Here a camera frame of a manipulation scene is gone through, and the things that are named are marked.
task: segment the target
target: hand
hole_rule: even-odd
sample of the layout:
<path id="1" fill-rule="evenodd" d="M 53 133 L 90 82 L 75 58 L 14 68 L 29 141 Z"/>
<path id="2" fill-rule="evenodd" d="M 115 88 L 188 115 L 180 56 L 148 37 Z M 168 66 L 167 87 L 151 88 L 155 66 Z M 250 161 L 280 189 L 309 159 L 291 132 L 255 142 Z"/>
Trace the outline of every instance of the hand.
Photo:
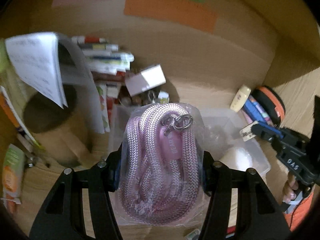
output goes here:
<path id="1" fill-rule="evenodd" d="M 289 172 L 288 173 L 288 180 L 284 184 L 282 194 L 283 194 L 283 201 L 289 203 L 291 200 L 295 199 L 297 196 L 294 193 L 294 190 L 298 189 L 298 182 L 296 181 L 295 176 Z"/>

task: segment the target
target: green package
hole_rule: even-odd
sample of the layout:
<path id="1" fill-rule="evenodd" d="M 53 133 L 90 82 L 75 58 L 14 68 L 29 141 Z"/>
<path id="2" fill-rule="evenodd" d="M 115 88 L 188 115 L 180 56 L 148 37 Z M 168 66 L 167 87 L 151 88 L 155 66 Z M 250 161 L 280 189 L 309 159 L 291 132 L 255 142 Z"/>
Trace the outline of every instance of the green package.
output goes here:
<path id="1" fill-rule="evenodd" d="M 25 157 L 22 150 L 10 144 L 4 158 L 2 183 L 4 193 L 19 197 Z"/>
<path id="2" fill-rule="evenodd" d="M 0 73 L 10 66 L 4 39 L 0 39 Z"/>

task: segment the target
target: braided rope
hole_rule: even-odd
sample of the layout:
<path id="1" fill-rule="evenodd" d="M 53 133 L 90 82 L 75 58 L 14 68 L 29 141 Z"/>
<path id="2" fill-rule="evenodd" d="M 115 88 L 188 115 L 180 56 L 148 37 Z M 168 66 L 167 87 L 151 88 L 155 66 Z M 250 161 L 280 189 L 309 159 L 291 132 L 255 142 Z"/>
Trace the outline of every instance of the braided rope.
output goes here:
<path id="1" fill-rule="evenodd" d="M 164 225 L 184 217 L 199 192 L 198 158 L 192 129 L 181 132 L 182 158 L 167 161 L 159 144 L 160 121 L 170 114 L 188 111 L 178 104 L 153 105 L 127 125 L 129 145 L 125 178 L 121 179 L 120 202 L 137 221 Z"/>

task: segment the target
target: wire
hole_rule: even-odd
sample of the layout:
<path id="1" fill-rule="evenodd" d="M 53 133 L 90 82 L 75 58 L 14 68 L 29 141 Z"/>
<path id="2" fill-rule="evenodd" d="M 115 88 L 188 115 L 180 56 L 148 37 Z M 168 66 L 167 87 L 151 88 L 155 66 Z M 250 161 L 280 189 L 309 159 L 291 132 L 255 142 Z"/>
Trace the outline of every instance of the wire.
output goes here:
<path id="1" fill-rule="evenodd" d="M 292 222 L 293 222 L 293 215 L 295 213 L 295 211 L 298 209 L 298 207 L 300 206 L 300 204 L 304 201 L 305 199 L 303 198 L 298 205 L 296 205 L 296 207 L 294 208 L 294 210 L 292 211 L 292 215 L 291 215 L 291 221 L 290 221 L 290 226 L 289 229 L 291 230 L 291 226 L 292 226 Z"/>

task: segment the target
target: metal clasp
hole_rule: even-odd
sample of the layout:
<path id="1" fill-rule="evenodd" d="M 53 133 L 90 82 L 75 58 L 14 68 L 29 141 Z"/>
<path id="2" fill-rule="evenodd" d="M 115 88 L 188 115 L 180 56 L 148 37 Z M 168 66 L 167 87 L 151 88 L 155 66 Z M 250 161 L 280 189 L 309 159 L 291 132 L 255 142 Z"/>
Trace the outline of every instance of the metal clasp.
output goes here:
<path id="1" fill-rule="evenodd" d="M 173 130 L 181 131 L 188 129 L 193 123 L 193 117 L 190 114 L 182 114 L 177 117 L 167 115 L 160 123 L 162 126 L 167 126 L 167 129 L 164 131 L 164 136 L 168 136 Z"/>

